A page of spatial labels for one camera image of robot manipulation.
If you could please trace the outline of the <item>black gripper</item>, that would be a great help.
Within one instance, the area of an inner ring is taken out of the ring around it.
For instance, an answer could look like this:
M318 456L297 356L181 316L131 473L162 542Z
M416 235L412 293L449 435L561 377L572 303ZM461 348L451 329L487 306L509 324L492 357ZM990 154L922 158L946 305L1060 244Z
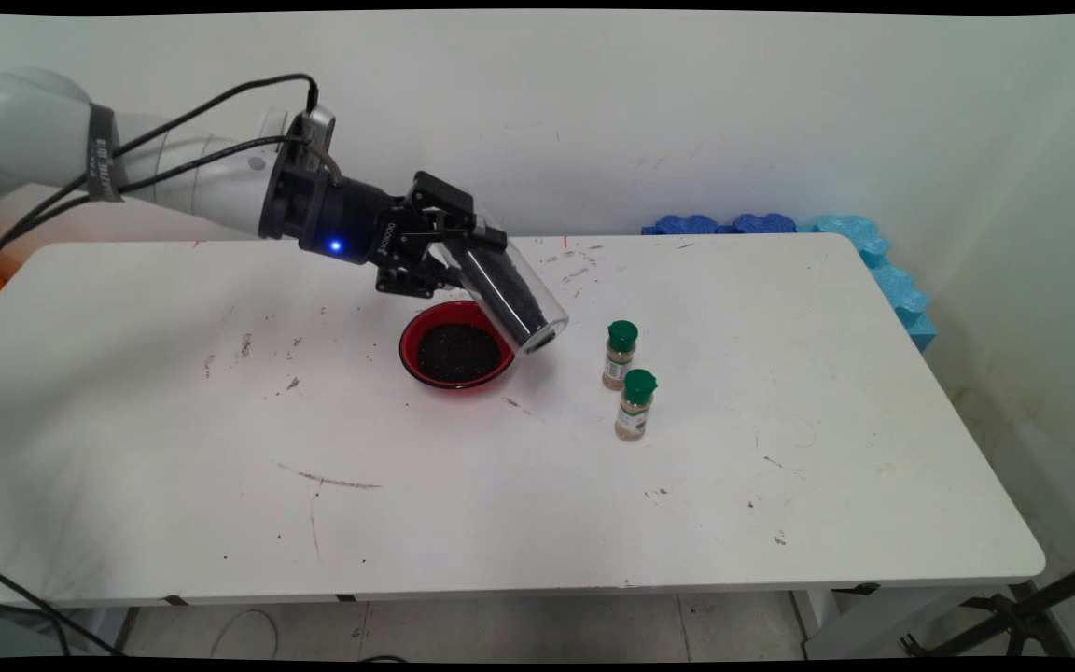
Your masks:
M259 217L259 235L291 238L301 251L353 264L377 264L379 294L434 298L464 289L459 269L426 244L459 241L503 254L508 235L482 224L473 196L426 171L405 195L395 196L322 169L276 165Z

